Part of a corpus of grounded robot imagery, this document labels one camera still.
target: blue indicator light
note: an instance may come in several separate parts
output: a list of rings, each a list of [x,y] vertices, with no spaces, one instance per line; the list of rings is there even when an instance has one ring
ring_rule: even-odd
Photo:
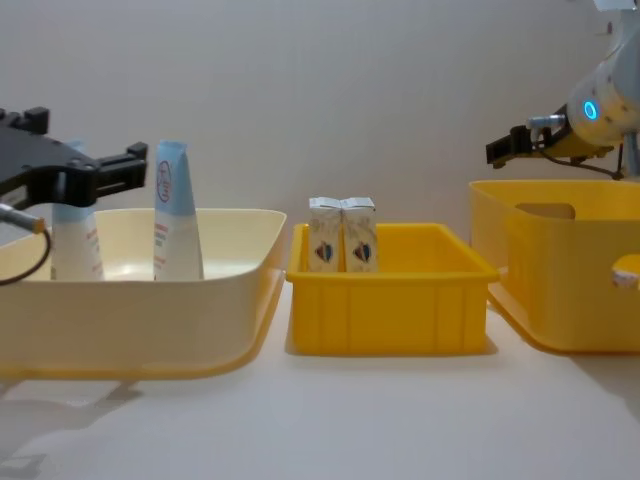
[[[596,108],[596,104],[593,102],[584,102],[582,106],[584,110],[584,114],[587,116],[589,120],[595,120],[598,118],[598,109]]]

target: cream plastic tray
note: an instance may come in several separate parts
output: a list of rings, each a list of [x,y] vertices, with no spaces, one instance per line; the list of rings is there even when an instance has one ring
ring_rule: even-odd
[[[153,282],[154,211],[98,212],[106,282],[0,287],[0,375],[190,378],[237,368],[259,351],[283,281],[286,215],[198,210],[205,280]],[[0,248],[0,277],[42,254],[27,237]]]

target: printed label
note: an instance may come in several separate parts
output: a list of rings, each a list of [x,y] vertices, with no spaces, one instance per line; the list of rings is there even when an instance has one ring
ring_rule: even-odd
[[[158,164],[156,191],[162,203],[167,203],[171,199],[171,167],[166,160]]]

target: cable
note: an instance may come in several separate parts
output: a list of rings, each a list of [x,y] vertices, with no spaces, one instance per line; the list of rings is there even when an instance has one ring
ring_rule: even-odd
[[[0,279],[0,287],[4,287],[5,285],[11,285],[12,283],[16,283],[16,282],[19,282],[20,280],[24,280],[25,278],[33,275],[35,272],[40,270],[42,265],[44,265],[44,262],[47,261],[47,258],[49,258],[49,254],[51,253],[51,234],[49,234],[49,231],[46,229],[42,230],[42,232],[40,233],[44,235],[44,240],[45,240],[45,249],[44,249],[44,253],[42,254],[42,257],[40,257],[40,260],[38,260],[38,262],[33,267],[31,267],[28,270],[25,270],[19,275],[15,275],[10,278]]]
[[[545,152],[544,149],[538,148],[538,145],[535,142],[532,143],[532,146],[535,152],[539,153],[543,158],[546,158],[547,160],[555,164],[562,165],[565,167],[575,167],[575,168],[582,168],[584,170],[591,170],[592,172],[598,172],[598,173],[607,175],[614,180],[621,180],[622,178],[624,178],[624,175],[622,174],[622,171],[621,171],[620,161],[619,161],[618,171],[612,172],[611,170],[607,170],[606,168],[594,167],[593,165],[585,165],[582,163],[571,163],[564,160],[558,160],[557,158],[554,158],[551,155],[549,155],[547,152]]]
[[[622,175],[622,152],[624,150],[624,144],[621,143],[618,147],[618,173]]]

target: plastic container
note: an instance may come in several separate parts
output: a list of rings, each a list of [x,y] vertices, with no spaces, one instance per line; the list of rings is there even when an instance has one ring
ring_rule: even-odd
[[[295,227],[290,341],[318,355],[485,351],[487,284],[498,274],[446,227],[380,224],[377,273],[307,271],[308,227]]]
[[[498,268],[492,299],[537,346],[640,352],[640,185],[613,181],[471,184],[472,245]]]
[[[0,376],[190,378],[243,365],[283,281],[283,213],[199,210],[205,280],[153,282],[154,211],[96,213],[105,282],[0,288]],[[40,237],[0,248],[0,276],[31,265]]]

